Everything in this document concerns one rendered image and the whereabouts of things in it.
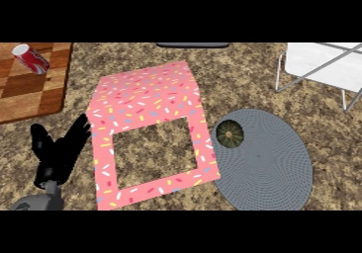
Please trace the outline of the dark green cupcake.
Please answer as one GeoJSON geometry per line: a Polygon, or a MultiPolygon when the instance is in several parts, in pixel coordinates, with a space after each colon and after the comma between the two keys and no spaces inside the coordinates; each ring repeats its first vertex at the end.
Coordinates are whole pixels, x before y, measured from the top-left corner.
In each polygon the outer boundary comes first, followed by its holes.
{"type": "Polygon", "coordinates": [[[216,137],[219,143],[227,148],[238,147],[244,141],[244,130],[241,125],[232,120],[224,121],[216,129],[216,137]]]}

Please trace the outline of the dark grey appliance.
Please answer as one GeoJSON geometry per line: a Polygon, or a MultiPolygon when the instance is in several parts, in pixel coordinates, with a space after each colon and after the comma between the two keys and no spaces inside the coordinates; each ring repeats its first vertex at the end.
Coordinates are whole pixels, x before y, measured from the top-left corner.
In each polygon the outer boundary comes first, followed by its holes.
{"type": "Polygon", "coordinates": [[[227,48],[229,42],[156,42],[157,46],[167,48],[227,48]]]}

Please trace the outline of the pink sprinkled box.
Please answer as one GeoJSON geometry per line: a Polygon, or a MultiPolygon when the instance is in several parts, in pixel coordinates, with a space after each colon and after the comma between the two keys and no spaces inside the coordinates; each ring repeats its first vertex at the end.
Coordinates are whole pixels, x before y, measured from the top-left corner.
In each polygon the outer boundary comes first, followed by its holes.
{"type": "Polygon", "coordinates": [[[102,211],[221,178],[198,85],[184,61],[101,77],[86,114],[92,129],[96,203],[102,211]],[[114,135],[178,119],[188,122],[197,168],[122,189],[114,135]]]}

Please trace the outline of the grey round placemat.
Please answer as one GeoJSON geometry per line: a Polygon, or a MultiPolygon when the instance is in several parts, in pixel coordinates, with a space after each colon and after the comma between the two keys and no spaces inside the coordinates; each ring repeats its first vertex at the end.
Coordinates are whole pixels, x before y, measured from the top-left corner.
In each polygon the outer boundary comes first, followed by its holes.
{"type": "Polygon", "coordinates": [[[312,190],[312,163],[302,138],[289,123],[258,109],[231,112],[216,123],[212,143],[221,179],[216,187],[241,211],[299,211],[312,190]],[[218,140],[227,121],[244,131],[237,147],[218,140]]]}

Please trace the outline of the red soda can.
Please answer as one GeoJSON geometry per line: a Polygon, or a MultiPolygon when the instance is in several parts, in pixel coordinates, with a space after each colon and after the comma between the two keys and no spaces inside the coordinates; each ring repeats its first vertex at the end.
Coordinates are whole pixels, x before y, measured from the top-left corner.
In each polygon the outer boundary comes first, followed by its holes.
{"type": "Polygon", "coordinates": [[[51,64],[27,43],[21,43],[14,47],[12,54],[36,74],[48,73],[51,64]]]}

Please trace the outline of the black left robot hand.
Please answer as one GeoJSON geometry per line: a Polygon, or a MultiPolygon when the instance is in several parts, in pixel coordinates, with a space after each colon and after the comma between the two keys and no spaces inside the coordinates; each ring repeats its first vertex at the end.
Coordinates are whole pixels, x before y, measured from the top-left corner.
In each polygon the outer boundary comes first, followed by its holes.
{"type": "Polygon", "coordinates": [[[82,114],[64,137],[54,140],[40,124],[31,125],[33,151],[40,165],[34,185],[43,189],[49,181],[62,185],[70,177],[79,154],[91,137],[88,116],[82,114]]]}

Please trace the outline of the wooden checkered cutting board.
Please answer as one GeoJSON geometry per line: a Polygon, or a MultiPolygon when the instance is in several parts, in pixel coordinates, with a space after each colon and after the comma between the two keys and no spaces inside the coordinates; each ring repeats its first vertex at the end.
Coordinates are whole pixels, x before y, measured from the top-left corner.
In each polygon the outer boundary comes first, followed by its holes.
{"type": "Polygon", "coordinates": [[[71,42],[30,42],[51,63],[31,72],[12,54],[17,42],[0,42],[0,125],[61,112],[71,58],[71,42]]]}

